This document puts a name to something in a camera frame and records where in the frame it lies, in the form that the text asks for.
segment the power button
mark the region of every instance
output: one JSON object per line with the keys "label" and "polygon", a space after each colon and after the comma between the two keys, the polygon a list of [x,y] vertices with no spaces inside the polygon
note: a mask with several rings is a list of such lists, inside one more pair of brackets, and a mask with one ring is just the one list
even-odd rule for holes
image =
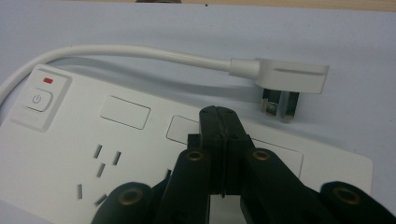
{"label": "power button", "polygon": [[30,89],[24,99],[23,105],[33,110],[43,112],[50,106],[52,93],[38,88]]}

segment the cable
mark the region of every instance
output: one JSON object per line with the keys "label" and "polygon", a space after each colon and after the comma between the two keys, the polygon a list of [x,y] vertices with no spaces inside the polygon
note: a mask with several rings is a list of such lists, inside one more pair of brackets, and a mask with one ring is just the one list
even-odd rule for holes
{"label": "cable", "polygon": [[0,104],[6,99],[9,93],[28,76],[33,68],[40,63],[48,63],[56,59],[77,56],[77,55],[106,55],[124,56],[156,59],[171,63],[182,63],[190,66],[202,67],[212,70],[228,72],[230,60],[219,60],[207,57],[200,57],[192,54],[181,53],[166,49],[155,49],[134,45],[80,45],[62,49],[56,49],[33,58],[15,71],[0,86]]}

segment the red indicator light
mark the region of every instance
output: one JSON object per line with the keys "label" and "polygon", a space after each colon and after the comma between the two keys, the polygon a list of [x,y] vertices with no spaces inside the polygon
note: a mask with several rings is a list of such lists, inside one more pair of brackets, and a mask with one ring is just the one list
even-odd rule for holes
{"label": "red indicator light", "polygon": [[53,79],[46,77],[46,78],[44,78],[44,82],[51,84],[53,82]]}

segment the power strip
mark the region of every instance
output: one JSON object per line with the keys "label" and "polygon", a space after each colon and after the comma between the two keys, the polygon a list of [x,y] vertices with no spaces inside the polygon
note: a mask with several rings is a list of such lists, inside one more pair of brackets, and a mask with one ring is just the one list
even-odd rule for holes
{"label": "power strip", "polygon": [[[0,128],[0,200],[53,223],[89,223],[115,187],[163,180],[199,132],[200,109],[40,64]],[[340,180],[370,192],[369,159],[241,121],[308,187]],[[240,213],[216,202],[212,221]]]}

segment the power symbol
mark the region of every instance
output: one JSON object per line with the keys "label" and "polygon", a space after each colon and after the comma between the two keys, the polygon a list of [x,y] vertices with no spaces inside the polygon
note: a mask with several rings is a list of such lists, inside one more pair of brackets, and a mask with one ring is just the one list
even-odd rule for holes
{"label": "power symbol", "polygon": [[33,102],[33,104],[38,104],[38,103],[40,103],[40,101],[41,101],[41,96],[38,94],[38,95],[35,95],[33,98],[32,98],[32,102]]}

